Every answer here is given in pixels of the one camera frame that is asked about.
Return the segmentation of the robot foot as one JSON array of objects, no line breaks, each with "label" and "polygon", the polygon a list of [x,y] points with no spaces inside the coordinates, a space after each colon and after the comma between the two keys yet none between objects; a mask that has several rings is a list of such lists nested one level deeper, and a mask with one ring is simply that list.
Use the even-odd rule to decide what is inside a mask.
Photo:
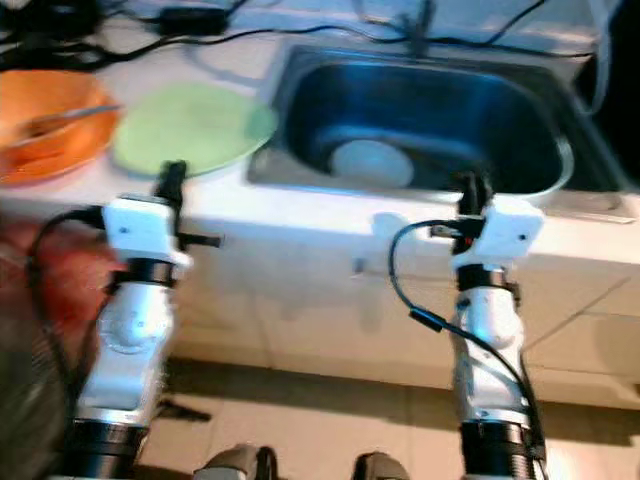
[{"label": "robot foot", "polygon": [[269,445],[238,444],[216,453],[193,480],[279,480],[278,458]]},{"label": "robot foot", "polygon": [[390,454],[375,451],[357,458],[351,480],[410,480],[410,474]]}]

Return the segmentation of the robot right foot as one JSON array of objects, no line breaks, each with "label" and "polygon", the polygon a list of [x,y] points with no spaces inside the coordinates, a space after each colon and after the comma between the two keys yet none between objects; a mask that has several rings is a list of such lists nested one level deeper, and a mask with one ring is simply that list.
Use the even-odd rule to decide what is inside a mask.
[{"label": "robot right foot", "polygon": [[375,451],[357,458],[351,480],[410,480],[410,474],[390,454]]}]

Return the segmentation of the red plastic bag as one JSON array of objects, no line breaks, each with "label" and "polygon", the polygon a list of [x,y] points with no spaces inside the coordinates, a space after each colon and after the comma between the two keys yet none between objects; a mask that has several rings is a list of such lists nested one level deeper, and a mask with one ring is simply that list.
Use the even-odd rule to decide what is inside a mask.
[{"label": "red plastic bag", "polygon": [[[24,274],[26,252],[36,236],[35,224],[17,225],[1,230],[0,234],[4,383],[19,380],[19,358],[29,356],[28,340],[15,339],[14,335],[23,326],[29,333],[38,333]],[[90,328],[96,323],[105,302],[105,289],[119,262],[106,246],[104,234],[69,229],[58,230],[41,242],[38,265],[41,269],[38,289],[44,296],[46,315],[54,321],[56,333],[67,349],[73,378],[82,379],[96,355],[90,342]]]}]

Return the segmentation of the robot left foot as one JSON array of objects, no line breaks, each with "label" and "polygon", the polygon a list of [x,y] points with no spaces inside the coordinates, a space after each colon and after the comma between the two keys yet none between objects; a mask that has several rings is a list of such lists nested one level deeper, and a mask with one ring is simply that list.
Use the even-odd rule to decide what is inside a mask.
[{"label": "robot left foot", "polygon": [[269,445],[238,444],[216,453],[193,480],[279,480],[278,458]]}]

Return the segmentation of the white kitchen base cabinet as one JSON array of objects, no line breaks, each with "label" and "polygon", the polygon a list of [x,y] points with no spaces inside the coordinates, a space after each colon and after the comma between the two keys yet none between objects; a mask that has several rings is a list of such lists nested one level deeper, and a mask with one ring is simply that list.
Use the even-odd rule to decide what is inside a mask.
[{"label": "white kitchen base cabinet", "polygon": [[[175,293],[173,355],[451,388],[451,339],[412,321],[389,283],[351,276],[388,239],[241,234],[196,248]],[[640,265],[534,255],[515,279],[538,396],[640,410]]]}]

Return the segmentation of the black power adapter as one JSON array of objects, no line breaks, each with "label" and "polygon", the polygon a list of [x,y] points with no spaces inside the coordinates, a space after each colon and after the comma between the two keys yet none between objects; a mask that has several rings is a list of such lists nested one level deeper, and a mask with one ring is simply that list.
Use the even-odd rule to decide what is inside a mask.
[{"label": "black power adapter", "polygon": [[166,6],[151,19],[163,36],[214,36],[227,31],[230,13],[215,6]]}]

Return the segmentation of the metal grille fan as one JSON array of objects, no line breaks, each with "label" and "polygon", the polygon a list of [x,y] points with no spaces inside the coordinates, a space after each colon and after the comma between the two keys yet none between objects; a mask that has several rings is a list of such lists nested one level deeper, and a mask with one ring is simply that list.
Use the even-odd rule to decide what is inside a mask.
[{"label": "metal grille fan", "polygon": [[0,480],[46,480],[70,421],[72,356],[64,330],[28,288],[5,288],[0,301]]}]

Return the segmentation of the stainless steel sink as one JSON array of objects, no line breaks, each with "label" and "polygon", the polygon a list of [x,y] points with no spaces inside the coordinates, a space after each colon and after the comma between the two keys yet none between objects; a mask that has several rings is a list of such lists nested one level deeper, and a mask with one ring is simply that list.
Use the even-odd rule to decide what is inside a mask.
[{"label": "stainless steel sink", "polygon": [[[261,186],[451,204],[458,175],[480,172],[500,195],[549,211],[625,215],[612,151],[545,67],[296,45],[268,100],[278,128],[247,168]],[[381,189],[342,177],[335,151],[358,140],[401,151],[410,182]]]}]

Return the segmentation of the green plate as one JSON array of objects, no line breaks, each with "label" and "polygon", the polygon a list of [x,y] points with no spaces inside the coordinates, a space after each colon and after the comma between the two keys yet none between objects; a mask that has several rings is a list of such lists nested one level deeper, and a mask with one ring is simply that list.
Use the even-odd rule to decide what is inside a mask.
[{"label": "green plate", "polygon": [[275,111],[244,93],[169,84],[125,106],[111,157],[138,177],[155,177],[172,161],[184,161],[188,177],[197,177],[255,154],[278,127]]}]

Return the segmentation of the orange bowl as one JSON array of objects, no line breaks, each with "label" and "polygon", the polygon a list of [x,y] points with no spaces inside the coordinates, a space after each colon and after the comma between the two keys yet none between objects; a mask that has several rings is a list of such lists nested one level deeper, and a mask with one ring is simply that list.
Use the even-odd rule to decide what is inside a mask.
[{"label": "orange bowl", "polygon": [[29,186],[92,163],[108,148],[122,111],[74,120],[59,132],[18,146],[20,127],[36,116],[114,105],[104,84],[69,70],[6,70],[0,74],[0,182]]}]

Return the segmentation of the black electronic box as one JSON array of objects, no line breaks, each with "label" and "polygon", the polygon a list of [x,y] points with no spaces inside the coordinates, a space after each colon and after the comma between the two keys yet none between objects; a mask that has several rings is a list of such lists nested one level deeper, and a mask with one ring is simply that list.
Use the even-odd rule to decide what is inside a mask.
[{"label": "black electronic box", "polygon": [[104,20],[99,0],[26,0],[5,6],[1,23],[20,40],[78,41],[99,31]]}]

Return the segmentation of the wooden handled fork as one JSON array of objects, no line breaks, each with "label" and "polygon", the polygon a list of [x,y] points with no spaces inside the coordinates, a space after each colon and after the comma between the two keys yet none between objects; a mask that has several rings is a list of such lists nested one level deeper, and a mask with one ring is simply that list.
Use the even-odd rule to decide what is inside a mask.
[{"label": "wooden handled fork", "polygon": [[36,140],[38,137],[49,136],[49,134],[63,131],[63,129],[69,127],[70,124],[77,122],[79,119],[99,114],[114,113],[114,111],[119,111],[120,109],[122,109],[122,105],[109,104],[36,116],[36,118],[20,125],[18,133],[23,141]]}]

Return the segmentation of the white ribbed bowl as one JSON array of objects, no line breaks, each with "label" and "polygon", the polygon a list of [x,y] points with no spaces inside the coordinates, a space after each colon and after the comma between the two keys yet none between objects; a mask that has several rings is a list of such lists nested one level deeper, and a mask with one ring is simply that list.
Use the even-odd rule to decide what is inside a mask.
[{"label": "white ribbed bowl", "polygon": [[375,140],[352,140],[330,156],[334,177],[381,189],[410,186],[415,175],[410,156],[401,148]]}]

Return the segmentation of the metal faucet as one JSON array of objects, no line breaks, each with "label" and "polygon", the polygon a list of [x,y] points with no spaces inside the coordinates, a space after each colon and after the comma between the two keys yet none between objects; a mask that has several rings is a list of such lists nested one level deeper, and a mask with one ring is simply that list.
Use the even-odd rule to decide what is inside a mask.
[{"label": "metal faucet", "polygon": [[431,45],[430,28],[436,14],[435,0],[419,0],[419,9],[413,14],[403,14],[401,19],[408,51],[412,58],[428,58]]}]

